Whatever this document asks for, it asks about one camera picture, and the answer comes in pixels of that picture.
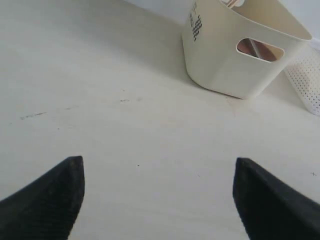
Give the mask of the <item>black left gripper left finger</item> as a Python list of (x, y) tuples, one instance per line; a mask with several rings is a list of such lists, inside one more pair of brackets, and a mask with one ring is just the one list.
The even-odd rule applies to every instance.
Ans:
[(82, 156), (70, 156), (0, 202), (2, 240), (66, 240), (85, 196)]

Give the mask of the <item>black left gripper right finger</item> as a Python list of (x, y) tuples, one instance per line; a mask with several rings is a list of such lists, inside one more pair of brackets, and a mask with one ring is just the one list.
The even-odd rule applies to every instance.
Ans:
[(318, 240), (320, 205), (250, 158), (235, 163), (232, 196), (251, 240)]

